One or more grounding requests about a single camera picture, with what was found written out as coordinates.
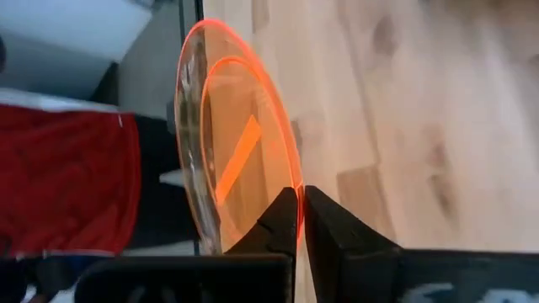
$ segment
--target wood grain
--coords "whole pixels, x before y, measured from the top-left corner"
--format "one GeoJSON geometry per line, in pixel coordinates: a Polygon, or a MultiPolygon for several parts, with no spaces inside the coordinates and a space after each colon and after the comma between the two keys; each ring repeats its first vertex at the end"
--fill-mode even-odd
{"type": "MultiPolygon", "coordinates": [[[[306,184],[405,247],[490,251],[539,252],[537,15],[533,0],[205,0],[272,76],[306,184]]],[[[304,246],[297,266],[296,302],[314,302],[304,246]]]]}

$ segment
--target wooden floor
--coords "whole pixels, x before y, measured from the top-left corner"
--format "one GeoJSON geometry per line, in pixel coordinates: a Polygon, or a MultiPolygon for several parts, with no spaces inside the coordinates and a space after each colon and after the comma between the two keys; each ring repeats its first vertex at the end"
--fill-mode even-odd
{"type": "MultiPolygon", "coordinates": [[[[405,247],[539,252],[539,4],[205,0],[257,52],[306,184],[405,247]]],[[[296,302],[314,302],[300,247],[296,302]]]]}

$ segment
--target red cloth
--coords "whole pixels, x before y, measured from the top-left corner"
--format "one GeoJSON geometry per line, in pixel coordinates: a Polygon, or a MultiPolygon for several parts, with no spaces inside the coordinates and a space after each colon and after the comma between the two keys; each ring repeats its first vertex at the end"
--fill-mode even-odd
{"type": "Polygon", "coordinates": [[[119,253],[140,195],[131,114],[0,105],[0,253],[119,253]]]}

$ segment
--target red fabric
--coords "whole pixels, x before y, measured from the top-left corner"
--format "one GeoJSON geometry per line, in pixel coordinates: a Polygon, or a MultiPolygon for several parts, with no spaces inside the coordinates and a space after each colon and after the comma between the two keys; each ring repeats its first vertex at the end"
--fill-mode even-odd
{"type": "Polygon", "coordinates": [[[0,105],[0,253],[128,243],[140,195],[130,114],[0,105]]]}

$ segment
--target orange glowing line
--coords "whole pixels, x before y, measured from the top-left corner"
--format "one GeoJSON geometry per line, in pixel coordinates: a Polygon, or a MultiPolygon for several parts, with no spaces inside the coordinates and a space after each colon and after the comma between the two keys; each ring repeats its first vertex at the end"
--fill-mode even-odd
{"type": "Polygon", "coordinates": [[[239,141],[234,148],[234,153],[225,166],[224,172],[222,172],[221,179],[216,185],[216,202],[217,206],[221,206],[228,192],[236,182],[237,176],[242,171],[245,162],[249,158],[249,155],[253,151],[256,143],[259,141],[262,135],[260,125],[256,122],[256,119],[251,115],[242,135],[239,137],[239,141]]]}

